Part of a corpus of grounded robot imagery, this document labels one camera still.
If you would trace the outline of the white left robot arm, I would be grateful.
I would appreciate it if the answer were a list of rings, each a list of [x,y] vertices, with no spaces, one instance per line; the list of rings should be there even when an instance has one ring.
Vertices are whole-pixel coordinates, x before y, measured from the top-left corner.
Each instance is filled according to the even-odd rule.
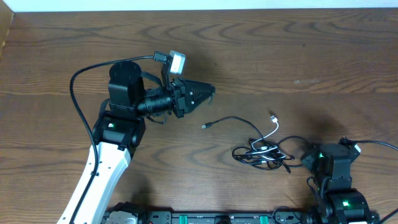
[[[145,120],[191,113],[212,98],[209,83],[166,77],[141,70],[132,60],[111,62],[109,98],[99,109],[85,169],[59,223],[100,223],[113,190],[132,161],[146,130]]]

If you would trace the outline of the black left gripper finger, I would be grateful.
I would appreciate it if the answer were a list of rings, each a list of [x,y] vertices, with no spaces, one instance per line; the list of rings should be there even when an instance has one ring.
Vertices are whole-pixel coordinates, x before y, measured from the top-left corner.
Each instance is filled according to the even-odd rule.
[[[194,93],[195,90],[209,93],[215,92],[215,87],[210,83],[198,82],[194,80],[183,80],[183,83],[188,91]]]
[[[185,95],[186,113],[191,113],[197,106],[209,100],[210,103],[215,95],[214,91],[210,90],[190,90]]]

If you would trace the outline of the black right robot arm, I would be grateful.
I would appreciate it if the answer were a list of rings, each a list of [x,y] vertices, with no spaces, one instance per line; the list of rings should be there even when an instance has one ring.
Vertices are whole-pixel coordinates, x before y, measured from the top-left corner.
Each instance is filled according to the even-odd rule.
[[[351,164],[360,154],[356,143],[341,140],[314,146],[302,156],[302,164],[318,187],[312,189],[317,204],[302,216],[302,223],[379,222],[379,214],[371,211],[364,195],[352,187]]]

